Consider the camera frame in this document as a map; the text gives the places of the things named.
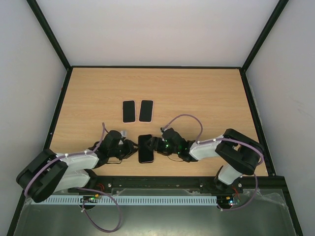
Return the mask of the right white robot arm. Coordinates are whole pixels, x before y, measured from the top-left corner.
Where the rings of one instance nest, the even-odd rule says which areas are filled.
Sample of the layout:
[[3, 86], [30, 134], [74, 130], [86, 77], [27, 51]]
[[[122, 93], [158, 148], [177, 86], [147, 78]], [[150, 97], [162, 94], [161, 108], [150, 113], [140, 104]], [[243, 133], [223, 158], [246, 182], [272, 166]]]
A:
[[256, 167], [264, 162], [262, 145], [232, 128], [204, 141], [187, 141], [170, 128], [162, 132], [161, 138], [152, 137], [146, 141], [145, 147], [165, 156], [176, 154], [185, 162], [221, 157], [226, 165], [220, 167], [214, 182], [215, 188], [222, 193], [241, 176], [252, 176]]

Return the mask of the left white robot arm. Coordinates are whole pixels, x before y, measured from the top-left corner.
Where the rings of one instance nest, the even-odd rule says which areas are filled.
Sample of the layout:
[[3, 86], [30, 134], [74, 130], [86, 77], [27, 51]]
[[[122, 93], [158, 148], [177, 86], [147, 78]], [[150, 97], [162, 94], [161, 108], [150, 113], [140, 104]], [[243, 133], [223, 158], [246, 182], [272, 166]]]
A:
[[92, 147], [73, 153], [55, 153], [45, 149], [16, 177], [26, 197], [40, 203], [53, 193], [70, 188], [83, 188], [92, 178], [92, 170], [129, 158], [138, 145], [123, 132], [103, 130], [101, 139]]

